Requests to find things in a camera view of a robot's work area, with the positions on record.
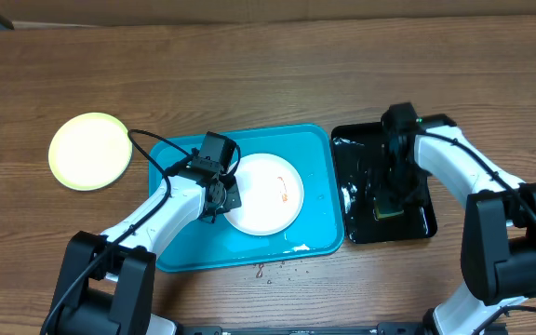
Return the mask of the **pink plate with sauce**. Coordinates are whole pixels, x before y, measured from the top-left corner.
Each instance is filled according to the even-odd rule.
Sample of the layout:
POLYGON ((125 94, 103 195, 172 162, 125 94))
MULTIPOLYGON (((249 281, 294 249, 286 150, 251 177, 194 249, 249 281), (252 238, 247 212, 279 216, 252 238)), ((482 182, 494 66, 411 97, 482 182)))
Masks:
POLYGON ((241 206, 225 218, 247 235, 265 236, 289 227, 301 212, 304 188, 301 176, 287 160, 275 154, 244 156, 234 174, 241 206))

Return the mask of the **green yellow scrub sponge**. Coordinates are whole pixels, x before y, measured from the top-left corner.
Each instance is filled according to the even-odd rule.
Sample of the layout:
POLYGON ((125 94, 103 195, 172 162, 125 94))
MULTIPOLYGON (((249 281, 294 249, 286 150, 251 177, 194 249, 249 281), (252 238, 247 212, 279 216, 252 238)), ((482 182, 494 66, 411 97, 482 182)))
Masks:
POLYGON ((374 198, 374 215, 378 221, 390 219, 403 213, 403 207, 389 197, 374 198))

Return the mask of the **yellow-green plate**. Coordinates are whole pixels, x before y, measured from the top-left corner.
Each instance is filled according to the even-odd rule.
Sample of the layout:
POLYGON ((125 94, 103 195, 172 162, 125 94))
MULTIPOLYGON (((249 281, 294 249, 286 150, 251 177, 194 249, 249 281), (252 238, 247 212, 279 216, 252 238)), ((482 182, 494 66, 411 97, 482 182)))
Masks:
POLYGON ((127 169, 132 144, 126 126, 104 113, 80 114, 62 125, 48 148, 55 179, 76 191, 111 185, 127 169))

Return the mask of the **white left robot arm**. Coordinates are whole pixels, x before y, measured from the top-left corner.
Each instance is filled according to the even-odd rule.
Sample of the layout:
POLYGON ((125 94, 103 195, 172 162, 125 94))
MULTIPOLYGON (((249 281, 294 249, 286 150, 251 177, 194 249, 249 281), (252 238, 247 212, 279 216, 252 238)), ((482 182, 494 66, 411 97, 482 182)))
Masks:
POLYGON ((152 312, 157 257, 189 223, 240 207, 241 158, 235 141, 209 132, 200 148, 159 170, 158 188, 127 218, 102 234, 75 234, 42 333, 177 333, 175 322, 152 312))

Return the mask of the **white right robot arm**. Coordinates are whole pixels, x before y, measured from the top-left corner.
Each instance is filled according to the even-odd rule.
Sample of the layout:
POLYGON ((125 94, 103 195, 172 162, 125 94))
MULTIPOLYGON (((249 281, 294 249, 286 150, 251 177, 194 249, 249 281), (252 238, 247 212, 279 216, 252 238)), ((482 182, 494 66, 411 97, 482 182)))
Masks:
POLYGON ((423 334, 485 334, 513 311, 536 314, 536 182, 526 183, 480 153, 444 114, 419 117, 409 102, 381 118, 387 167, 375 214, 427 201, 437 178, 462 204, 463 282, 423 318, 423 334))

